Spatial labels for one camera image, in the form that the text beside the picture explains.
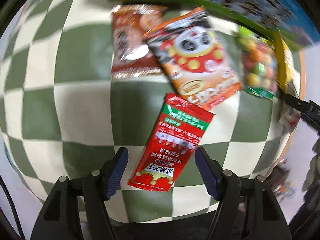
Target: cable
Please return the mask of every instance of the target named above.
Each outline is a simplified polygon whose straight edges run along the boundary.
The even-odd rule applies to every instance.
[[[1,184],[1,187],[2,187],[2,189],[4,191],[4,193],[5,193],[5,196],[8,199],[8,202],[9,202],[9,205],[11,207],[14,220],[16,221],[16,225],[17,225],[20,237],[22,238],[22,240],[26,240],[26,238],[25,238],[25,236],[23,234],[23,230],[22,230],[22,227],[21,227],[21,224],[20,224],[20,220],[19,220],[19,217],[18,217],[18,213],[17,213],[16,207],[14,206],[14,203],[13,203],[13,200],[11,198],[11,195],[10,195],[10,193],[9,193],[9,191],[7,189],[7,186],[5,185],[1,175],[0,175],[0,184]]]

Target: snack package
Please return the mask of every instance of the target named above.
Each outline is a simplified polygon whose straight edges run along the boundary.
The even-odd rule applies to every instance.
[[[212,113],[174,93],[167,94],[147,147],[128,185],[168,191],[212,118]]]
[[[165,7],[118,5],[111,13],[114,58],[111,74],[115,79],[163,74],[161,66],[142,40],[142,35],[162,22]]]
[[[241,89],[203,7],[143,35],[180,96],[205,110]]]
[[[278,60],[277,80],[280,89],[286,93],[289,83],[293,80],[293,56],[287,44],[281,38],[279,32],[274,33],[275,51]]]
[[[272,99],[277,91],[277,60],[268,41],[239,26],[245,90]]]
[[[287,93],[299,98],[298,93],[294,87],[293,82],[290,82],[287,86]],[[282,102],[280,110],[280,120],[281,124],[284,124],[288,129],[289,133],[292,133],[296,128],[301,117],[301,113],[291,106],[288,106],[285,102]]]

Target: green and white checkered mat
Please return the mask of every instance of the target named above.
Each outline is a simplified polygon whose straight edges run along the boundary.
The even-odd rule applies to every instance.
[[[127,185],[164,96],[164,76],[110,81],[108,0],[29,0],[1,61],[0,126],[11,162],[40,200],[61,175],[79,178],[99,169],[120,146],[129,150],[121,189],[106,206],[120,222],[162,222],[217,208],[192,157],[169,192]],[[169,11],[165,19],[183,14]],[[238,26],[211,17],[241,72]],[[300,59],[294,54],[297,86]],[[289,135],[278,123],[280,102],[244,91],[216,106],[203,145],[212,159],[238,176],[266,175]],[[84,211],[83,200],[79,200]]]

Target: red snack bag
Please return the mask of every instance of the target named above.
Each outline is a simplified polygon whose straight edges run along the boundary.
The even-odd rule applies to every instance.
[[[165,7],[158,5],[118,5],[112,10],[114,59],[112,78],[123,79],[162,74],[142,35],[162,22]]]
[[[168,191],[179,176],[214,114],[167,94],[143,156],[128,185]]]

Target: package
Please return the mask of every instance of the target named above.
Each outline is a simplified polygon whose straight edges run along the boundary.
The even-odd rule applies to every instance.
[[[245,90],[272,99],[277,91],[277,60],[268,41],[239,26]]]
[[[163,74],[142,35],[162,22],[165,9],[156,5],[118,5],[112,9],[112,78]]]
[[[168,191],[212,118],[212,113],[174,93],[167,94],[147,147],[128,185]]]
[[[290,82],[288,84],[286,90],[288,94],[296,98],[299,98],[293,82]],[[300,117],[301,117],[301,113],[297,109],[294,109],[293,107],[288,106],[285,102],[282,102],[279,122],[285,125],[289,133],[292,133],[294,131],[294,129],[296,128],[300,120]]]
[[[277,80],[280,89],[286,93],[289,83],[293,80],[293,56],[287,44],[281,38],[279,32],[274,33],[275,51],[278,60]]]
[[[180,96],[205,110],[241,89],[203,7],[143,35]]]

